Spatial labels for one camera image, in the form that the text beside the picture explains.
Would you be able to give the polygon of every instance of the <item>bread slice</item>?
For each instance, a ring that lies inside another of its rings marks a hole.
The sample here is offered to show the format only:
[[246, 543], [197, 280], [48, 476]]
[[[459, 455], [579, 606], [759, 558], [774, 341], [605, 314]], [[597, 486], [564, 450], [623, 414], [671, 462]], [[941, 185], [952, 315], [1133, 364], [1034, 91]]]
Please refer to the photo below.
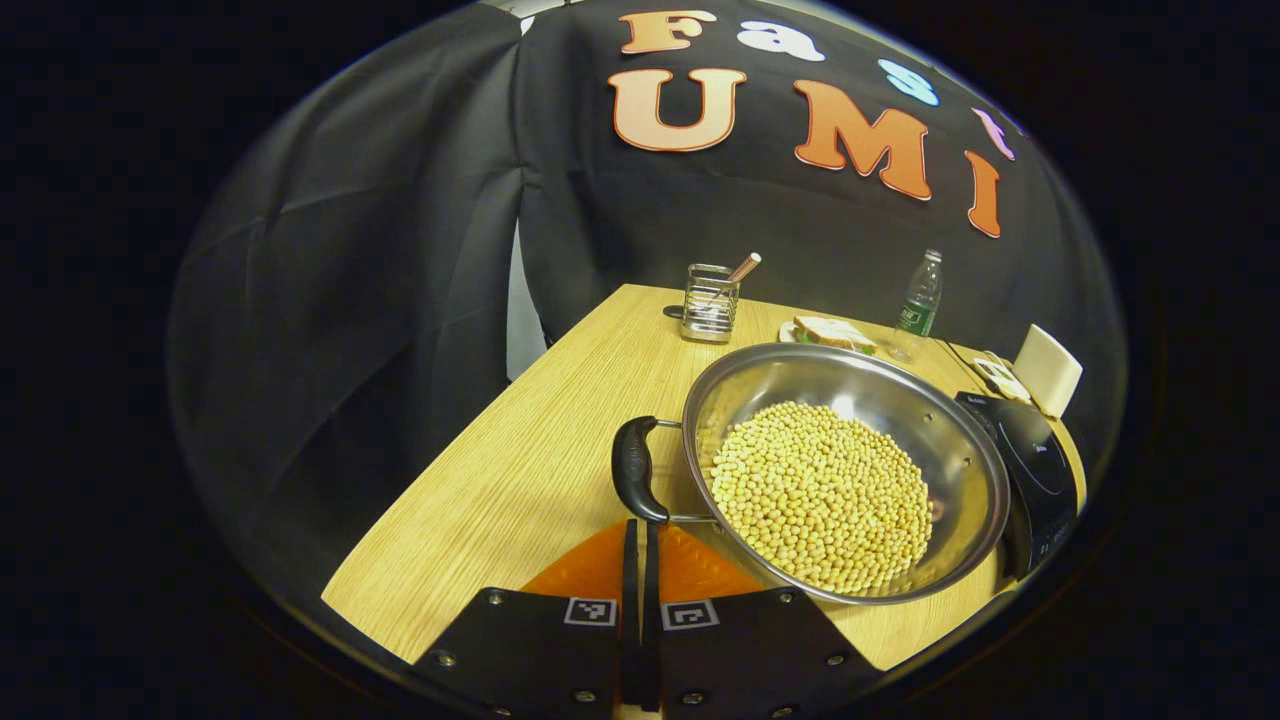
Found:
[[844, 320], [796, 315], [792, 322], [796, 324], [796, 340], [808, 340], [818, 345], [858, 350], [867, 355], [876, 352], [876, 343]]

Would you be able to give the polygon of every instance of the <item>induction cooktop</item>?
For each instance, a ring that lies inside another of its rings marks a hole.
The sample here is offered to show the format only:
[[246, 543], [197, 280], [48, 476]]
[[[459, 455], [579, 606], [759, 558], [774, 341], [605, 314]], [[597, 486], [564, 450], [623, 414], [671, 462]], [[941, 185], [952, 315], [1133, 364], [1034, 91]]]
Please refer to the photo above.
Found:
[[1071, 465], [1034, 407], [969, 392], [957, 393], [956, 401], [995, 441], [1009, 471], [1012, 493], [1002, 538], [1004, 574], [1020, 580], [1061, 546], [1075, 520]]

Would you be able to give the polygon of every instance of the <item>wok handle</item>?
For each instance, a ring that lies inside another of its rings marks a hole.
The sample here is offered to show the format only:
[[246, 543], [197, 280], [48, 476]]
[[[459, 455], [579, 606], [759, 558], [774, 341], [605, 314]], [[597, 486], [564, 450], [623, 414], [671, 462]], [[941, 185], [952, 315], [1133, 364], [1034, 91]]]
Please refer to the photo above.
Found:
[[678, 428], [680, 423], [653, 415], [628, 420], [613, 436], [613, 489], [632, 515], [646, 523], [666, 525], [671, 512], [653, 496], [653, 455], [646, 438], [658, 425]]

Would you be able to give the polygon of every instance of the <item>stainless steel wok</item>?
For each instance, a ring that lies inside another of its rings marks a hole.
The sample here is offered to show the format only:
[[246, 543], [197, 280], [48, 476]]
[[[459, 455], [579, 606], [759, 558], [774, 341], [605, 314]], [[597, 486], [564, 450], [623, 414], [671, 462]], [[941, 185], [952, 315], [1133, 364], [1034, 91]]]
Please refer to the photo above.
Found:
[[[710, 492], [712, 459], [728, 427], [785, 401], [826, 405], [890, 433], [920, 468], [934, 502], [924, 557], [883, 588], [838, 594], [801, 582], [756, 553], [721, 512]], [[685, 456], [710, 515], [671, 515], [650, 489], [645, 445], [658, 425], [680, 428]], [[964, 578], [992, 551], [1009, 515], [1009, 478], [995, 443], [950, 396], [920, 378], [860, 352], [806, 343], [767, 343], [731, 352], [694, 382], [680, 423], [630, 420], [613, 441], [613, 484], [636, 516], [657, 524], [710, 521], [751, 560], [805, 592], [851, 605], [888, 605], [938, 592]]]

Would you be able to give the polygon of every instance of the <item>table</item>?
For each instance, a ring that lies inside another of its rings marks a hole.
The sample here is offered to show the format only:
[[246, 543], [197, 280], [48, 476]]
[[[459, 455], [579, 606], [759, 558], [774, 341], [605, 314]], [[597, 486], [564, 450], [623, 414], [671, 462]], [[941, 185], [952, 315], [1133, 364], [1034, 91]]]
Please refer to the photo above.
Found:
[[[678, 420], [694, 379], [718, 357], [776, 342], [795, 307], [741, 300], [727, 345], [680, 337], [662, 314], [682, 291], [627, 284], [600, 304], [511, 384], [370, 528], [334, 573], [324, 601], [401, 659], [413, 662], [483, 587], [520, 588], [593, 533], [628, 516], [613, 492], [613, 436], [641, 415]], [[877, 343], [892, 329], [850, 319]], [[991, 395], [945, 341], [922, 343], [909, 372], [954, 396]], [[954, 346], [965, 359], [980, 355]], [[895, 363], [887, 352], [877, 356]], [[1066, 428], [1050, 420], [1066, 450], [1083, 506], [1084, 473]], [[672, 512], [704, 509], [681, 454], [681, 434], [649, 436], [654, 495]], [[717, 548], [730, 541], [707, 527], [684, 528]], [[763, 570], [753, 577], [778, 582]], [[872, 665], [888, 669], [960, 625], [1010, 583], [993, 551], [950, 588], [901, 605], [820, 602]], [[627, 716], [646, 717], [625, 707]]]

